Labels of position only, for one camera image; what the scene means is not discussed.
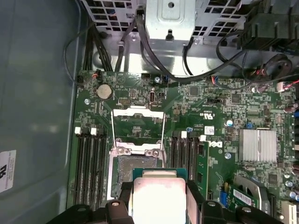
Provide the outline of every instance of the blue component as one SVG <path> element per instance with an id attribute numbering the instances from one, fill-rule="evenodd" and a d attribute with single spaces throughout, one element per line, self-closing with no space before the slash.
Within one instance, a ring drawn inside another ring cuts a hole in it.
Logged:
<path id="1" fill-rule="evenodd" d="M 228 194 L 225 191 L 220 191 L 220 203 L 228 207 Z"/>
<path id="2" fill-rule="evenodd" d="M 191 128 L 191 127 L 187 127 L 187 128 L 186 128 L 186 131 L 187 131 L 188 133 L 190 133 L 190 132 L 193 131 L 193 128 Z"/>
<path id="3" fill-rule="evenodd" d="M 251 128 L 253 128 L 253 125 L 251 123 L 247 123 L 246 128 L 251 129 Z"/>

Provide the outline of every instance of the integrated circuit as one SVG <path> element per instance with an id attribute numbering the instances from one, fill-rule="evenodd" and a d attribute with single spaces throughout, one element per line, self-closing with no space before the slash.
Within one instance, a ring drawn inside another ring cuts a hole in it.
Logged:
<path id="1" fill-rule="evenodd" d="M 277 184 L 278 183 L 277 174 L 269 174 L 268 182 L 269 182 L 269 184 Z"/>
<path id="2" fill-rule="evenodd" d="M 198 94 L 199 94 L 198 87 L 190 87 L 189 94 L 190 94 L 190 96 L 198 96 Z"/>
<path id="3" fill-rule="evenodd" d="M 232 103 L 239 104 L 241 102 L 241 95 L 240 94 L 233 94 L 232 95 Z"/>

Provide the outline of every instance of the heatsink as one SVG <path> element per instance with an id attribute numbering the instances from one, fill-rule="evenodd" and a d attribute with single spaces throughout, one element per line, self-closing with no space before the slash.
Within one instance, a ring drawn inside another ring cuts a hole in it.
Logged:
<path id="1" fill-rule="evenodd" d="M 239 161 L 276 162 L 276 131 L 241 129 Z"/>

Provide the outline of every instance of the microchip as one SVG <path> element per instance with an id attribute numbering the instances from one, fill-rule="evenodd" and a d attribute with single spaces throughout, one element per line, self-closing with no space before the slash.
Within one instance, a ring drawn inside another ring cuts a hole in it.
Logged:
<path id="1" fill-rule="evenodd" d="M 241 95 L 240 94 L 233 94 L 232 95 L 232 103 L 233 104 L 239 104 L 241 101 Z"/>
<path id="2" fill-rule="evenodd" d="M 190 96 L 198 96 L 198 87 L 190 87 Z"/>
<path id="3" fill-rule="evenodd" d="M 277 184 L 278 183 L 277 175 L 276 174 L 269 174 L 268 175 L 268 182 L 269 182 L 269 184 Z"/>
<path id="4" fill-rule="evenodd" d="M 233 127 L 228 127 L 227 128 L 227 133 L 229 133 L 229 134 L 233 134 L 234 133 L 234 128 Z"/>
<path id="5" fill-rule="evenodd" d="M 202 181 L 202 174 L 201 173 L 197 173 L 197 181 L 199 183 L 201 183 L 201 181 Z"/>
<path id="6" fill-rule="evenodd" d="M 174 115 L 179 115 L 179 114 L 180 114 L 180 112 L 181 112 L 181 111 L 180 111 L 180 110 L 178 110 L 178 109 L 174 109 L 174 110 L 173 110 L 173 114 L 174 114 Z"/>
<path id="7" fill-rule="evenodd" d="M 281 106 L 282 105 L 282 102 L 281 101 L 276 101 L 276 106 Z"/>

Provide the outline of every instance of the green circuit board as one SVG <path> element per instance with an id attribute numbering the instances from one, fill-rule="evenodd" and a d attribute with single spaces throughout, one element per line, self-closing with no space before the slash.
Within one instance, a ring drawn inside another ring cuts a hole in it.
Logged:
<path id="1" fill-rule="evenodd" d="M 92 74 L 93 71 L 82 71 L 80 77 L 88 79 Z M 156 77 L 161 79 L 160 83 L 154 81 Z M 219 82 L 229 87 L 244 85 L 243 80 L 221 79 Z M 111 87 L 113 95 L 109 100 L 98 97 L 96 90 L 101 84 Z M 91 203 L 96 208 L 106 199 L 109 151 L 113 147 L 111 111 L 145 106 L 152 112 L 165 113 L 163 145 L 167 168 L 189 169 L 189 179 L 196 181 L 201 193 L 208 197 L 207 192 L 210 192 L 209 198 L 212 196 L 218 201 L 224 183 L 231 183 L 235 175 L 253 178 L 277 196 L 279 210 L 279 200 L 286 199 L 285 181 L 296 181 L 290 167 L 294 160 L 294 121 L 292 114 L 283 111 L 292 99 L 294 89 L 278 93 L 272 85 L 263 93 L 254 93 L 252 88 L 242 91 L 216 88 L 210 80 L 178 85 L 168 83 L 159 75 L 103 72 L 100 78 L 77 90 L 74 130 L 81 127 L 83 132 L 87 132 L 87 129 L 96 127 L 101 134 L 97 140 L 80 140 L 78 136 L 73 136 L 68 207 L 75 203 Z M 233 121 L 232 126 L 225 125 L 228 120 Z M 277 132 L 277 162 L 239 162 L 239 130 L 248 128 L 248 125 L 252 125 L 253 129 L 266 128 Z M 114 129 L 116 137 L 124 142 L 134 140 L 136 145 L 156 144 L 162 137 L 163 119 L 139 115 L 115 117 Z M 191 142 L 179 141 L 178 135 L 186 130 L 193 139 Z M 205 142 L 195 147 L 193 140 L 201 135 L 206 136 Z M 89 154 L 86 150 L 79 154 L 80 148 L 88 147 L 94 150 Z M 231 158 L 226 158 L 226 153 L 230 153 Z M 114 162 L 112 196 L 117 195 L 119 185 L 115 182 L 119 177 L 115 175 L 120 164 L 126 164 L 125 159 L 123 161 L 119 157 Z M 161 167 L 162 161 L 153 158 L 147 161 L 146 166 Z M 101 188 L 101 192 L 95 195 L 97 188 Z"/>

